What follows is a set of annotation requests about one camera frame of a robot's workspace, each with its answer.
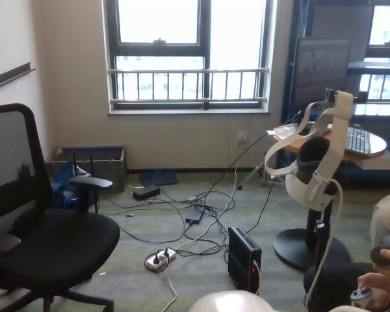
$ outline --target keyboard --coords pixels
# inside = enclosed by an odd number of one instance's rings
[[[370,156],[370,133],[357,128],[348,128],[345,150],[357,155]]]

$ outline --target power strip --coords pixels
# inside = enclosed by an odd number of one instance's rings
[[[168,248],[168,254],[169,254],[169,262],[172,261],[173,259],[175,259],[175,256],[176,256],[175,250]],[[153,255],[152,257],[150,257],[149,259],[146,260],[146,266],[148,268],[150,268],[151,270],[156,271],[156,270],[160,269],[161,267],[163,267],[168,262],[166,256],[164,255],[164,250],[159,251],[157,253],[157,257],[159,258],[159,263],[157,263],[157,264],[153,263],[153,260],[155,260],[155,255]]]

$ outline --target round stand base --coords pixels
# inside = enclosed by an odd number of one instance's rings
[[[274,251],[284,263],[298,270],[306,271],[317,262],[317,247],[305,244],[306,229],[287,229],[280,232],[273,242]],[[350,254],[337,239],[333,239],[326,263],[348,263]]]

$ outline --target shoe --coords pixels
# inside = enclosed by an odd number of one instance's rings
[[[72,174],[75,176],[75,170],[73,169],[73,166],[72,166]],[[89,174],[84,169],[80,168],[78,165],[77,165],[77,174],[78,174],[78,176],[81,176],[81,177],[90,177],[91,176],[91,174]]]

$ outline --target baseboard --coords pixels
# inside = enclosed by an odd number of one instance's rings
[[[254,167],[238,167],[237,172],[251,172]],[[128,169],[129,174],[141,174],[142,172],[154,171],[158,169]],[[204,172],[234,172],[235,168],[165,168],[160,170],[173,171],[179,174],[185,173],[204,173]]]

